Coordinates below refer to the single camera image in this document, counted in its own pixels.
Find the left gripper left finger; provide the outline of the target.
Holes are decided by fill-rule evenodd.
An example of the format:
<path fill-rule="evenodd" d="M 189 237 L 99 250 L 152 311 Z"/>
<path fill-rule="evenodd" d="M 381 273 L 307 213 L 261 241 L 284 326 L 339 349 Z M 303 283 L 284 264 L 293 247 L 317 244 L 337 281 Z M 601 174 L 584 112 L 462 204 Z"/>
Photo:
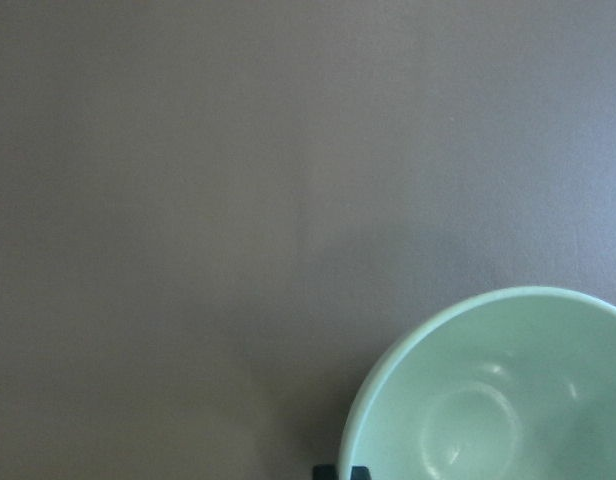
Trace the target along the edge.
<path fill-rule="evenodd" d="M 337 468 L 334 464 L 318 464 L 312 467 L 312 480 L 337 480 Z"/>

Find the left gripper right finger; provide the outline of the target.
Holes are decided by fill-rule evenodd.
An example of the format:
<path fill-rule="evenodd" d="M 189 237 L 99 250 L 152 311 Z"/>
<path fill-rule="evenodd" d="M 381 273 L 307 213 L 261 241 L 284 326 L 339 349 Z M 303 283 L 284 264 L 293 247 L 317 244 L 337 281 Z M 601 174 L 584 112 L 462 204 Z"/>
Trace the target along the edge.
<path fill-rule="evenodd" d="M 350 480 L 372 480 L 372 475 L 366 466 L 352 466 Z"/>

